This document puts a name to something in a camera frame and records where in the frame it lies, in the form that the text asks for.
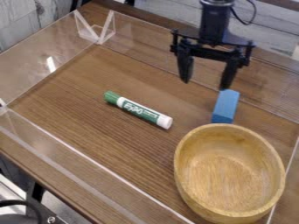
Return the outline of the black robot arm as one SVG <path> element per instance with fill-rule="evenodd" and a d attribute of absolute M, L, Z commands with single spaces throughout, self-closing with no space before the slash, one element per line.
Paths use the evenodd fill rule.
<path fill-rule="evenodd" d="M 237 70 L 249 65 L 251 53 L 255 48 L 252 40 L 244 39 L 229 32 L 229 19 L 235 16 L 243 21 L 235 10 L 235 0 L 199 0 L 201 5 L 200 28 L 196 34 L 172 29 L 169 51 L 176 56 L 179 76 L 184 83 L 192 78 L 193 58 L 216 60 L 225 63 L 219 82 L 219 90 L 229 89 Z"/>

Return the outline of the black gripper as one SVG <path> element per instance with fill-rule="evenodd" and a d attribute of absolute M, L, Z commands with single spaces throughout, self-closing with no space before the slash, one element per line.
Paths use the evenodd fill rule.
<path fill-rule="evenodd" d="M 188 83 L 191 80 L 195 57 L 228 62 L 219 84 L 220 90 L 228 89 L 239 67 L 247 67 L 249 64 L 251 53 L 256 46 L 253 41 L 229 31 L 224 32 L 220 41 L 203 38 L 192 29 L 172 29 L 171 34 L 171 52 L 176 56 L 181 81 Z"/>

